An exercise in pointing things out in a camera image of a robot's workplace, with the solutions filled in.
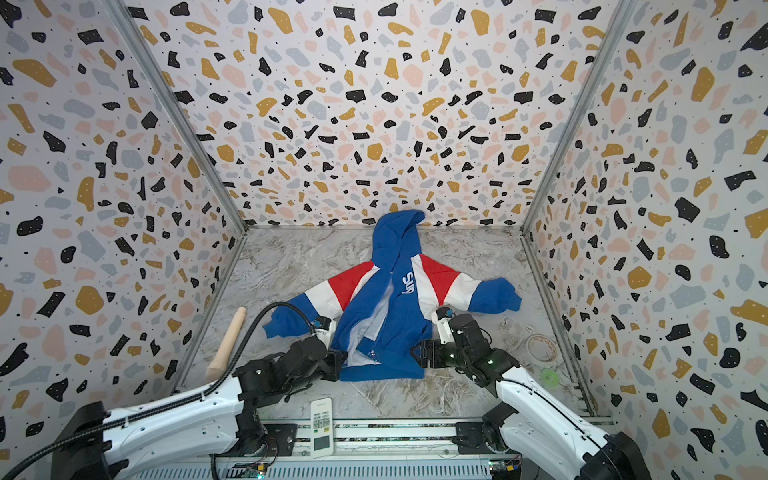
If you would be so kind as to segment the blue red white jacket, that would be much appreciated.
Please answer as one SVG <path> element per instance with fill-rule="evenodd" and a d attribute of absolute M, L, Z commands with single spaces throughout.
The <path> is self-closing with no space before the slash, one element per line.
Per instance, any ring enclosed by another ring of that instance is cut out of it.
<path fill-rule="evenodd" d="M 420 210 L 381 217 L 371 259 L 276 308 L 266 335 L 301 336 L 309 331 L 307 321 L 326 317 L 336 323 L 332 347 L 347 354 L 341 380 L 421 379 L 424 369 L 410 350 L 431 339 L 439 308 L 519 310 L 521 299 L 508 280 L 476 280 L 425 255 L 417 231 L 424 218 Z"/>

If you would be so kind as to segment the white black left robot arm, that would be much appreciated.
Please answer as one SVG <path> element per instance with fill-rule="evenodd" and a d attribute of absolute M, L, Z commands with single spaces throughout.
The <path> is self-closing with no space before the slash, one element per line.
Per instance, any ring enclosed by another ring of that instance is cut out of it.
<path fill-rule="evenodd" d="M 270 443 L 260 409 L 317 380 L 338 380 L 346 357 L 310 336 L 235 368 L 221 383 L 111 411 L 87 405 L 59 436 L 51 476 L 124 479 L 192 457 L 260 453 Z"/>

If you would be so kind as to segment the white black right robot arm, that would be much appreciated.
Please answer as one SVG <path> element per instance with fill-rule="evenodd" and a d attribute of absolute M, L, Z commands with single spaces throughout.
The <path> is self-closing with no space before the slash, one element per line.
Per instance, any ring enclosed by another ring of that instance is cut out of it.
<path fill-rule="evenodd" d="M 424 368 L 452 368 L 500 400 L 477 433 L 457 429 L 457 446 L 517 452 L 554 479 L 651 477 L 633 439 L 609 434 L 570 410 L 516 358 L 492 346 L 471 314 L 441 307 L 436 318 L 439 338 L 412 347 L 411 356 Z"/>

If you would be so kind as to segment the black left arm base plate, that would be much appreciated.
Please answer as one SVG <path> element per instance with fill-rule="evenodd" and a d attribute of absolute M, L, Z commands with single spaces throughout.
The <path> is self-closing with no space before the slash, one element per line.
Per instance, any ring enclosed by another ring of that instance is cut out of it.
<path fill-rule="evenodd" d="M 296 423 L 267 423 L 239 439 L 227 454 L 254 459 L 289 457 L 293 454 L 297 433 Z"/>

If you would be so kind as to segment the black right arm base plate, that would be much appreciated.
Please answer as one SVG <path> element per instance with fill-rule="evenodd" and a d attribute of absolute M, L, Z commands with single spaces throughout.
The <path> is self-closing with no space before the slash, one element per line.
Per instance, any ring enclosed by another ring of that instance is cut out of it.
<path fill-rule="evenodd" d="M 510 448 L 502 439 L 498 425 L 490 421 L 457 422 L 451 442 L 460 454 L 507 454 Z"/>

